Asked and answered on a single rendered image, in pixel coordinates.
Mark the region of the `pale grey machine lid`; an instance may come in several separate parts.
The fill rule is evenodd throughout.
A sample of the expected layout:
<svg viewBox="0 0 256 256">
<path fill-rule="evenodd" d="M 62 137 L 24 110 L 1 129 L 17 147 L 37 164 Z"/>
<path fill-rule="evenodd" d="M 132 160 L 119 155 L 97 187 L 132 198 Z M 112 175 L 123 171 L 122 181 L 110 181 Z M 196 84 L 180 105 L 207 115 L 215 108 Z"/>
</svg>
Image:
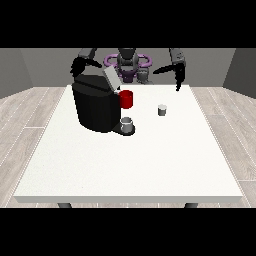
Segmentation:
<svg viewBox="0 0 256 256">
<path fill-rule="evenodd" d="M 116 91 L 122 84 L 121 80 L 119 79 L 116 70 L 113 66 L 109 66 L 103 70 L 103 74 L 107 79 L 109 86 L 112 91 Z"/>
</svg>

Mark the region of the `small grey cup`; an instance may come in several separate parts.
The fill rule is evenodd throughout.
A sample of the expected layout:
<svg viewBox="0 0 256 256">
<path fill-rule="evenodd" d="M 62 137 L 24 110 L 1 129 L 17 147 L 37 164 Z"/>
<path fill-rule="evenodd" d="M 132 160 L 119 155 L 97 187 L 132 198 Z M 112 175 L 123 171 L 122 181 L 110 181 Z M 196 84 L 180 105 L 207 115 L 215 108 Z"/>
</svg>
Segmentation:
<svg viewBox="0 0 256 256">
<path fill-rule="evenodd" d="M 133 121 L 130 117 L 123 117 L 120 120 L 120 124 L 121 124 L 121 131 L 124 133 L 129 133 L 133 129 Z"/>
</svg>

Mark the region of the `red pod holder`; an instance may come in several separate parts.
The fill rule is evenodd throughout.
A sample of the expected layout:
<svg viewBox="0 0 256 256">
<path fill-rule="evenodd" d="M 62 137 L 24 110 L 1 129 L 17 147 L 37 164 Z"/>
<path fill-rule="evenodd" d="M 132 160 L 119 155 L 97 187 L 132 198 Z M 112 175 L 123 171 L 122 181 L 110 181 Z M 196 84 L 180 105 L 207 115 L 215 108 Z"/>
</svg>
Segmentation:
<svg viewBox="0 0 256 256">
<path fill-rule="evenodd" d="M 133 106 L 133 92 L 130 90 L 122 90 L 119 93 L 120 107 L 123 109 L 129 109 Z"/>
</svg>

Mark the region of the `black coffee machine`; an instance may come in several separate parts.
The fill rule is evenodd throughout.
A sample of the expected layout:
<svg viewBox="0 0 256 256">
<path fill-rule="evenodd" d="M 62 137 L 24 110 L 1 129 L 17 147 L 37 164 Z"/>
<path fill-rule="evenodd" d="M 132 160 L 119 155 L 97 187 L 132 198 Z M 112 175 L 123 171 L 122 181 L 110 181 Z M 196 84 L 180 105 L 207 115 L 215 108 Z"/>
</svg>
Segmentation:
<svg viewBox="0 0 256 256">
<path fill-rule="evenodd" d="M 98 75 L 78 75 L 72 91 L 79 122 L 85 128 L 101 133 L 116 132 L 123 136 L 135 133 L 121 131 L 120 92 L 111 90 L 107 79 Z"/>
</svg>

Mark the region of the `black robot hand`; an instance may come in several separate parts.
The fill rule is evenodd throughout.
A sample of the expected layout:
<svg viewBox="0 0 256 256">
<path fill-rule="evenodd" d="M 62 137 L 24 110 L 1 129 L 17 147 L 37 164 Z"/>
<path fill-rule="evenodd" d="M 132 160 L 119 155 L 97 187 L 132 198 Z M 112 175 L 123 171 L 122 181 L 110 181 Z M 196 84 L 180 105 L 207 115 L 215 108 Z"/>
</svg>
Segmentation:
<svg viewBox="0 0 256 256">
<path fill-rule="evenodd" d="M 176 63 L 176 64 L 160 67 L 154 71 L 154 74 L 162 74 L 170 71 L 173 71 L 175 73 L 176 90 L 179 91 L 181 88 L 181 84 L 185 80 L 185 64 Z"/>
<path fill-rule="evenodd" d="M 73 77 L 77 77 L 78 75 L 82 74 L 85 70 L 86 66 L 94 66 L 97 68 L 101 68 L 102 65 L 93 59 L 83 58 L 83 57 L 76 57 L 73 60 L 71 65 L 71 71 Z"/>
</svg>

